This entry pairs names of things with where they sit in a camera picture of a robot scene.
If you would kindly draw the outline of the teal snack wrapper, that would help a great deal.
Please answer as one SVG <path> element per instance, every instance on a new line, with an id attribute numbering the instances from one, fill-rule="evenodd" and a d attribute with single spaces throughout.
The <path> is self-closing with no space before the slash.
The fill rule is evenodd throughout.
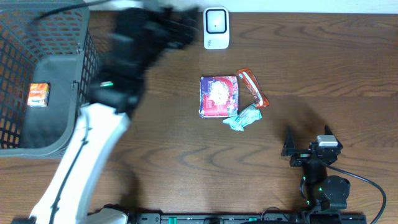
<path id="1" fill-rule="evenodd" d="M 242 110 L 240 114 L 226 118 L 223 120 L 224 124 L 228 124 L 230 128 L 234 131 L 244 131 L 244 128 L 258 121 L 262 118 L 260 109 L 255 107 L 255 104 L 249 105 L 247 108 Z"/>

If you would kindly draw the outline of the orange snack bar wrapper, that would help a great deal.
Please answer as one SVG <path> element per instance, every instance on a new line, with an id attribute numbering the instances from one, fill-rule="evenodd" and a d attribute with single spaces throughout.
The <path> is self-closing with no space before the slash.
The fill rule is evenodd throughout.
<path id="1" fill-rule="evenodd" d="M 263 94 L 259 83 L 250 68 L 242 68 L 236 72 L 237 76 L 242 79 L 246 87 L 254 96 L 255 108 L 263 109 L 269 106 L 269 100 Z"/>

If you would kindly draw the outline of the purple red tissue pack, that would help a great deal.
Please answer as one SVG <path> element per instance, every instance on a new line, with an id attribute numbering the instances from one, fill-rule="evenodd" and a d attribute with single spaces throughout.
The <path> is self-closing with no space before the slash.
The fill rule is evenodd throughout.
<path id="1" fill-rule="evenodd" d="M 200 78 L 202 118 L 229 118 L 238 114 L 239 87 L 236 76 Z"/>

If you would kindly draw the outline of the small orange box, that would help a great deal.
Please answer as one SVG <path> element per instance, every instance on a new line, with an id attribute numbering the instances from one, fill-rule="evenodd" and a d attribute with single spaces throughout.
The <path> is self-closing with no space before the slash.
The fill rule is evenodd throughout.
<path id="1" fill-rule="evenodd" d="M 49 95 L 49 83 L 31 83 L 27 105 L 30 107 L 47 107 L 49 103 Z"/>

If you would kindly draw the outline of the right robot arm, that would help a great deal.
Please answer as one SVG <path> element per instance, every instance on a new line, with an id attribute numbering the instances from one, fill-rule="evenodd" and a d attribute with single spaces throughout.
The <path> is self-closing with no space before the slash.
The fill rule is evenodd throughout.
<path id="1" fill-rule="evenodd" d="M 337 175 L 328 175 L 326 168 L 337 161 L 343 145 L 328 126 L 307 149 L 295 147 L 290 128 L 287 129 L 281 155 L 290 158 L 291 167 L 301 167 L 302 197 L 307 199 L 313 213 L 338 213 L 347 208 L 350 182 Z"/>

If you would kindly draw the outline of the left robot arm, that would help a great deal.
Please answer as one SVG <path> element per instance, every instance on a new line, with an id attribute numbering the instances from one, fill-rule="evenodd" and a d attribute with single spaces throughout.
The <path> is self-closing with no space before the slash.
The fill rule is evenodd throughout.
<path id="1" fill-rule="evenodd" d="M 129 212 L 116 205 L 89 213 L 94 189 L 144 94 L 146 71 L 166 50 L 191 44 L 197 20 L 197 7 L 129 8 L 117 14 L 111 51 L 90 81 L 88 102 L 57 171 L 30 215 L 14 223 L 129 222 Z"/>

